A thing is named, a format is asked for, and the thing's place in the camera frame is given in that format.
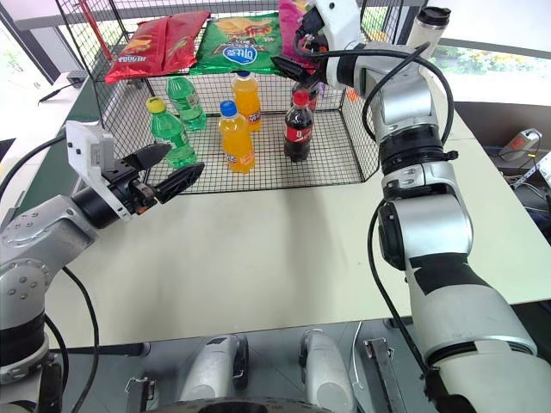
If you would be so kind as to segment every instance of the cable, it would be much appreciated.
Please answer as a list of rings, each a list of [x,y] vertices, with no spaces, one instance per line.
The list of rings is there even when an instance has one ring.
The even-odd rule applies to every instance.
[[[530,160],[534,161],[534,168],[537,169],[537,162],[536,162],[536,156],[537,156],[537,152],[540,150],[540,146],[542,145],[542,138],[539,138],[537,140],[537,146],[536,146],[536,150],[531,152],[528,156],[529,156],[529,159],[523,163],[522,165],[520,165],[518,168],[517,168],[517,173],[520,173],[521,172],[521,169],[524,167],[524,165],[526,165],[526,163],[530,162]]]
[[[61,90],[65,89],[65,88],[68,88],[69,86],[74,86],[75,84],[80,84],[80,83],[84,82],[84,80],[85,79],[77,80],[76,82],[66,84],[64,87],[56,89],[53,92],[48,93],[46,96],[41,97],[41,99],[38,101],[38,104],[40,105],[41,103],[47,101],[48,99],[51,99],[54,96],[56,96]]]
[[[542,194],[542,192],[536,188],[534,185],[532,185],[531,183],[527,183],[527,182],[523,182],[521,183],[520,185],[524,185],[526,188],[528,188],[530,191],[532,191],[534,194],[536,194],[538,196],[538,198],[541,198],[543,200],[545,200],[545,195]]]
[[[379,288],[379,291],[381,292],[382,298],[385,300],[385,303],[387,303],[388,310],[390,310],[391,314],[393,315],[393,319],[398,325],[399,332],[402,333],[402,336],[404,337],[404,340],[406,341],[407,347],[410,349],[410,351],[413,354],[413,357],[415,358],[415,361],[419,365],[419,368],[423,372],[423,375],[426,375],[429,372],[429,367],[425,364],[423,360],[423,356],[421,355],[421,352],[419,351],[417,345],[412,339],[412,336],[410,336],[410,333],[407,331],[406,326],[404,325],[404,322],[402,321],[402,318],[399,316],[398,311],[396,311],[396,308],[394,307],[393,301],[388,296],[387,290],[385,290],[385,287],[382,285],[381,279],[379,278],[379,273],[377,273],[377,268],[375,266],[375,259],[373,256],[373,232],[375,229],[375,222],[377,221],[377,213],[379,212],[379,209],[385,204],[385,201],[382,200],[379,202],[379,205],[375,209],[375,212],[373,213],[373,217],[371,217],[371,221],[369,222],[369,229],[368,229],[368,260],[369,260],[369,267],[371,268],[371,274],[373,275],[373,278],[375,280],[375,284]]]
[[[398,52],[395,50],[384,50],[384,49],[350,49],[350,50],[336,50],[331,52],[302,52],[299,48],[300,35],[297,33],[294,37],[294,52],[306,59],[322,59],[322,58],[342,58],[343,56],[384,56],[388,58],[397,58],[397,59],[407,59],[410,57],[410,53],[407,52]],[[451,126],[454,122],[454,95],[449,87],[448,80],[443,75],[443,73],[435,65],[429,62],[426,59],[423,59],[417,56],[413,62],[422,65],[427,68],[429,71],[434,73],[438,78],[444,91],[446,93],[446,102],[448,103],[448,110],[446,114],[446,126],[442,134],[442,142],[446,143],[448,140],[449,133],[451,132]]]
[[[363,390],[364,387],[363,387],[363,384],[360,383],[360,378],[358,377],[358,370],[356,368],[356,351],[354,349],[354,347],[356,346],[356,340],[358,339],[358,334],[360,333],[361,328],[362,328],[362,322],[358,323],[358,328],[356,329],[356,333],[354,334],[354,339],[352,340],[352,348],[350,349],[350,358],[352,359],[352,366],[354,368],[354,379],[355,379],[355,382],[352,383],[352,387],[354,387],[354,385],[358,385],[358,387],[360,387],[360,390]]]
[[[371,131],[371,128],[368,124],[368,110],[369,105],[371,105],[371,102],[375,98],[375,95],[379,93],[379,91],[382,89],[382,87],[390,80],[392,79],[399,71],[404,69],[406,66],[408,66],[417,56],[419,56],[422,52],[424,52],[427,47],[430,46],[430,42],[425,42],[421,46],[416,47],[415,52],[410,54],[410,56],[407,59],[402,60],[402,62],[394,67],[391,71],[389,71],[371,90],[371,93],[369,93],[368,97],[366,97],[365,102],[363,103],[363,109],[362,109],[362,123],[363,128],[365,129],[365,132],[368,133],[369,137],[372,140],[375,140],[375,134]]]
[[[79,280],[77,276],[74,275],[72,271],[70,271],[70,269],[68,269],[68,267],[63,267],[62,269],[67,275],[69,275],[69,278],[71,278],[75,282],[75,284],[77,284],[78,289],[83,294],[84,300],[86,301],[86,306],[88,307],[88,311],[90,312],[92,326],[94,328],[94,349],[92,353],[93,355],[92,368],[90,369],[90,375],[88,376],[86,385],[84,386],[82,392],[80,393],[80,396],[78,397],[77,402],[71,409],[71,413],[77,413],[82,407],[84,400],[86,399],[86,396],[88,395],[88,392],[90,391],[90,388],[92,387],[92,383],[94,382],[94,378],[96,376],[97,364],[99,362],[99,357],[100,357],[100,330],[97,325],[96,312],[94,311],[94,306],[92,305],[92,300],[88,295],[88,291],[86,291],[86,287],[81,282],[81,280]]]
[[[528,209],[529,211],[537,211],[539,213],[550,213],[549,211],[541,208],[533,208],[531,206],[524,206],[524,209]]]
[[[57,144],[58,142],[61,142],[63,139],[65,139],[65,133],[62,133],[60,136],[48,140],[47,142],[44,142],[42,145],[37,146],[31,152],[28,152],[26,155],[24,155],[17,163],[13,166],[11,170],[6,174],[6,177],[3,179],[2,183],[0,183],[0,200],[3,197],[3,193],[6,191],[6,188],[9,185],[9,181],[14,177],[14,175],[17,173],[17,171],[34,155],[39,153],[40,151],[45,150],[47,147]]]
[[[65,387],[67,386],[67,380],[69,379],[69,353],[67,352],[67,347],[65,346],[63,337],[59,332],[58,328],[56,327],[56,325],[53,323],[52,319],[49,316],[47,316],[47,314],[44,315],[44,319],[46,321],[46,325],[50,328],[53,336],[58,342],[59,351],[61,352],[61,360],[63,361],[63,381],[62,381],[62,389],[63,389],[62,394],[63,394],[63,391],[65,391]]]
[[[525,149],[516,149],[514,151],[507,151],[504,153],[495,153],[493,155],[488,155],[489,157],[501,157],[503,158],[505,155],[509,155],[510,153],[517,153],[517,152],[528,152],[528,153],[534,153],[534,151],[531,150],[525,150]]]

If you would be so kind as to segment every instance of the cola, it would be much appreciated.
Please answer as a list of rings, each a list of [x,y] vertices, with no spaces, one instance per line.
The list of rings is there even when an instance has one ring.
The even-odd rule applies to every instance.
[[[308,107],[309,94],[299,89],[293,93],[293,107],[285,115],[285,144],[283,150],[291,162],[306,161],[310,152],[313,114]]]

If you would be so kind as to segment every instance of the white table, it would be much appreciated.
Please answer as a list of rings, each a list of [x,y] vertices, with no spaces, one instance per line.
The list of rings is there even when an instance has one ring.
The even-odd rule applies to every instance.
[[[440,119],[443,105],[436,93]],[[551,249],[458,115],[446,150],[460,152],[474,270],[511,303],[551,298]],[[378,173],[356,185],[182,196],[112,225],[69,265],[90,292],[101,344],[388,317],[366,253],[380,181]],[[375,257],[408,314],[404,275],[378,245]],[[46,311],[69,347],[91,345],[84,300],[63,274]]]

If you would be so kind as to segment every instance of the green chip bag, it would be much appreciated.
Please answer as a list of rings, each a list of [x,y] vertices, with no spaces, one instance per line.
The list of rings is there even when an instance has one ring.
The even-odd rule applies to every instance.
[[[277,13],[225,17],[208,23],[191,75],[252,71],[279,74],[270,57],[282,52]]]

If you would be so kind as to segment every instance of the orange soda bottle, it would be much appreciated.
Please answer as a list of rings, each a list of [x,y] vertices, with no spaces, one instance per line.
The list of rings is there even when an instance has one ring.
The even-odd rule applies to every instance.
[[[222,134],[222,147],[228,165],[233,172],[248,174],[255,166],[255,151],[247,120],[238,113],[232,101],[223,101],[220,104],[220,112],[222,116],[218,128]]]
[[[238,71],[232,83],[235,104],[238,111],[249,122],[251,132],[259,131],[262,126],[258,81],[249,71]]]

